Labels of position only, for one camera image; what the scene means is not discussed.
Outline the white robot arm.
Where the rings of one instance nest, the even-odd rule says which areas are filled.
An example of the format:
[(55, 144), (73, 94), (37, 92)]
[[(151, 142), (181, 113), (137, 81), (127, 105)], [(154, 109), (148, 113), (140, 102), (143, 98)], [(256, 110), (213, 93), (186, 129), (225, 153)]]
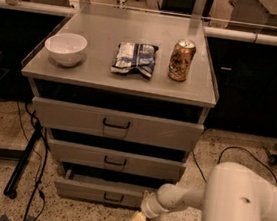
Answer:
[(141, 209), (129, 221), (187, 207), (200, 210), (202, 221), (277, 221), (277, 188), (241, 164), (223, 162), (213, 168), (202, 190), (166, 183), (145, 193)]

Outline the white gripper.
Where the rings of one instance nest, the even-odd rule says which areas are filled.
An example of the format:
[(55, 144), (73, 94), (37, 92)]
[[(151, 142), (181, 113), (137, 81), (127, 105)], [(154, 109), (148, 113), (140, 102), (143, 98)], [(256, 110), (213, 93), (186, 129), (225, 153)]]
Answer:
[(143, 193), (140, 210), (136, 211), (129, 221), (146, 221), (146, 218), (152, 219), (159, 217), (163, 213), (164, 208), (159, 204), (156, 192), (150, 193), (145, 191)]

